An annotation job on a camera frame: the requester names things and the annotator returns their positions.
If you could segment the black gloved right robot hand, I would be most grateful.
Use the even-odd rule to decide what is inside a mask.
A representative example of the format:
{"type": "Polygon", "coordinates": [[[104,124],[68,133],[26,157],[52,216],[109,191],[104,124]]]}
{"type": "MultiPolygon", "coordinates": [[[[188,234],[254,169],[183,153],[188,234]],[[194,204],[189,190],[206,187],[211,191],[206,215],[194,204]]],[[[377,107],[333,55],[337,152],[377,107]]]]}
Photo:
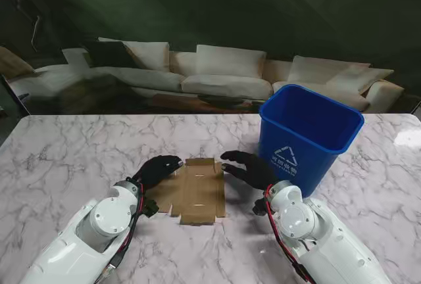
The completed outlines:
{"type": "Polygon", "coordinates": [[[279,182],[272,167],[255,154],[226,151],[220,156],[226,183],[242,197],[263,197],[270,185],[279,182]]]}

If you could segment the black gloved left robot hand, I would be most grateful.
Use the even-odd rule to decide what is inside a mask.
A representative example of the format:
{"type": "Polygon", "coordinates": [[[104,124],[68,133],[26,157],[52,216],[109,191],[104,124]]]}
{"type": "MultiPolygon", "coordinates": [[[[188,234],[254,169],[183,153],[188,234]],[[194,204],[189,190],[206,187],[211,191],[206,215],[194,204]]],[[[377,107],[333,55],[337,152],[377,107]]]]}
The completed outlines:
{"type": "Polygon", "coordinates": [[[183,164],[178,156],[159,155],[145,162],[132,179],[142,184],[144,191],[149,190],[181,168],[183,164]]]}

